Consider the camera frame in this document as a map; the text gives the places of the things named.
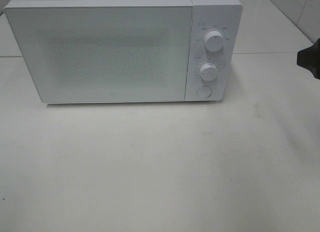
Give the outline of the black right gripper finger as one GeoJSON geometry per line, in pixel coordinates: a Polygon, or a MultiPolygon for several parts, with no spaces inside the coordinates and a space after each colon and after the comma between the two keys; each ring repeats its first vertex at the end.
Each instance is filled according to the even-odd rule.
{"type": "Polygon", "coordinates": [[[296,64],[309,70],[314,78],[320,80],[320,39],[297,53],[296,64]]]}

